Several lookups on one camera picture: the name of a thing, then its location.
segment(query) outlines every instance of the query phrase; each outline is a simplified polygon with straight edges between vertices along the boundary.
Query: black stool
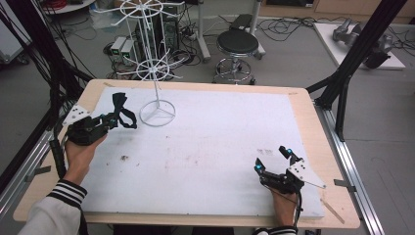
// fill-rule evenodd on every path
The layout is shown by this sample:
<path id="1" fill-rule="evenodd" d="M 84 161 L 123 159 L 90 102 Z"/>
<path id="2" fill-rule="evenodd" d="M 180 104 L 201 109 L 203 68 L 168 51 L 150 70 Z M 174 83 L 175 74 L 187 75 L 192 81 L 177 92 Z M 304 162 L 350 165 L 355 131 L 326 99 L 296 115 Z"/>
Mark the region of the black stool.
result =
<path id="1" fill-rule="evenodd" d="M 218 77 L 234 81 L 235 84 L 250 78 L 250 84 L 255 85 L 251 66 L 239 58 L 253 56 L 258 49 L 258 40 L 244 30 L 232 29 L 220 33 L 216 44 L 217 48 L 230 58 L 223 59 L 216 65 L 213 83 L 216 83 Z"/>

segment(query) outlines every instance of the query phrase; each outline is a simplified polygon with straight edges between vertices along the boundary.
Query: floor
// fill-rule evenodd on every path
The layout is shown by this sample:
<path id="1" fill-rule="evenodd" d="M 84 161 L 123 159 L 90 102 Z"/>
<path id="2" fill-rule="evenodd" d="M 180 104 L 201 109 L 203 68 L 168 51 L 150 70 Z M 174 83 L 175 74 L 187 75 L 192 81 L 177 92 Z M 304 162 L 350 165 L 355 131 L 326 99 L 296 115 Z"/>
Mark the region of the floor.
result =
<path id="1" fill-rule="evenodd" d="M 72 31 L 69 45 L 85 66 L 96 77 L 103 78 L 111 73 L 111 62 L 103 49 L 117 36 L 126 35 L 126 25 L 93 29 L 93 20 L 86 11 L 64 15 L 61 20 L 63 26 Z M 222 22 L 221 18 L 207 20 L 207 25 L 212 25 L 209 34 L 217 34 L 227 27 L 226 23 L 219 22 Z M 406 29 L 395 27 L 396 31 Z M 414 38 L 415 28 L 409 29 L 408 37 Z M 336 70 L 337 66 L 311 28 L 299 27 L 287 40 L 279 42 L 260 30 L 256 36 L 266 51 L 262 60 L 247 59 L 253 68 L 256 85 L 305 88 Z M 216 49 L 214 36 L 208 36 L 206 40 L 211 60 L 174 70 L 183 78 L 173 81 L 211 83 L 215 64 L 224 56 Z M 57 44 L 67 56 L 62 41 Z M 200 54 L 196 42 L 193 46 Z M 392 51 L 406 69 L 357 70 L 354 74 L 347 98 L 345 139 L 385 233 L 415 234 L 415 58 L 403 50 Z M 0 172 L 3 172 L 48 109 L 49 90 L 33 64 L 6 66 L 0 71 L 0 84 L 0 107 L 3 110 L 0 116 Z M 317 98 L 320 94 L 321 91 L 317 91 L 310 96 Z M 0 234 L 17 234 L 23 226 L 23 223 L 13 221 L 14 206 L 0 221 Z M 174 234 L 190 234 L 190 231 L 190 227 L 180 227 Z M 107 225 L 90 224 L 90 233 L 112 234 L 112 230 Z M 238 228 L 236 233 L 250 234 L 251 230 Z M 322 234 L 368 232 L 362 223 L 355 230 L 323 229 Z"/>

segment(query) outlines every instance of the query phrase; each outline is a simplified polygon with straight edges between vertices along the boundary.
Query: table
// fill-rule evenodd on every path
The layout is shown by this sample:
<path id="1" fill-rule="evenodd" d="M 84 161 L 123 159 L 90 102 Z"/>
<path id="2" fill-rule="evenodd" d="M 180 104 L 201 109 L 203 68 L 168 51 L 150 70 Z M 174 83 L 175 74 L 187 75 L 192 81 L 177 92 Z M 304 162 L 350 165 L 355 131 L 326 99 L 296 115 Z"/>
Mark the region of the table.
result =
<path id="1" fill-rule="evenodd" d="M 78 104 L 87 110 L 94 110 L 105 87 L 135 87 L 137 81 L 96 79 L 88 83 Z M 140 83 L 141 88 L 152 88 L 152 82 Z M 246 93 L 273 93 L 287 95 L 290 99 L 304 149 L 314 171 L 326 183 L 326 189 L 319 189 L 325 216 L 318 219 L 300 219 L 299 227 L 315 228 L 356 228 L 360 222 L 346 188 L 334 184 L 334 179 L 343 179 L 336 164 L 323 127 L 314 110 L 308 93 L 302 88 L 235 86 L 223 84 L 202 84 L 184 82 L 163 82 L 162 89 L 191 91 L 225 91 Z M 43 166 L 54 165 L 49 154 Z M 14 219 L 25 221 L 31 205 L 45 197 L 55 186 L 57 173 L 36 175 L 27 189 L 23 199 L 14 213 Z M 177 214 L 141 214 L 123 212 L 87 212 L 88 222 L 97 223 L 131 223 L 131 224 L 169 224 L 169 225 L 204 225 L 204 226 L 275 226 L 272 216 L 236 216 L 236 215 L 177 215 Z"/>

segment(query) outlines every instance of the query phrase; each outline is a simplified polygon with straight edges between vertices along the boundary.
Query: hand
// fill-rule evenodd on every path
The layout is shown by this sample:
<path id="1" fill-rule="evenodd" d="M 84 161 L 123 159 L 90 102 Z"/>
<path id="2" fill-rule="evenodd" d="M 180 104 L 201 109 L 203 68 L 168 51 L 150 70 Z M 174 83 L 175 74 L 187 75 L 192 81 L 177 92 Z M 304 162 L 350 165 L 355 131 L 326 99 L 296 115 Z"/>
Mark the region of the hand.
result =
<path id="1" fill-rule="evenodd" d="M 297 207 L 297 194 L 281 194 L 276 189 L 270 189 L 274 201 L 276 222 L 279 226 L 293 226 L 294 212 Z"/>
<path id="2" fill-rule="evenodd" d="M 106 137 L 107 135 L 101 137 L 89 146 L 78 146 L 71 141 L 67 141 L 65 151 L 67 152 L 69 167 L 64 176 L 65 180 L 80 185 L 88 173 L 89 165 L 95 155 L 95 150 Z"/>

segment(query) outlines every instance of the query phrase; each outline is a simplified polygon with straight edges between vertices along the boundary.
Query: black and white striped sleeve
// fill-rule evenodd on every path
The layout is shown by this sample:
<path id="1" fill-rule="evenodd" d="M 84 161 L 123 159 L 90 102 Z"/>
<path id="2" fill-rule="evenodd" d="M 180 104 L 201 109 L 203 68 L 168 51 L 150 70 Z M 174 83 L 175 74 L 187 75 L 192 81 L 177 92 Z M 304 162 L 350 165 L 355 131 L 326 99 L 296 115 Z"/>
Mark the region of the black and white striped sleeve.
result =
<path id="1" fill-rule="evenodd" d="M 33 204 L 19 235 L 76 235 L 86 194 L 82 187 L 60 180 L 47 197 Z"/>
<path id="2" fill-rule="evenodd" d="M 80 204 L 85 198 L 87 191 L 70 181 L 61 179 L 48 195 L 48 197 L 56 198 L 62 202 L 80 209 Z"/>
<path id="3" fill-rule="evenodd" d="M 297 230 L 294 226 L 281 226 L 272 229 L 260 228 L 253 235 L 296 235 Z"/>

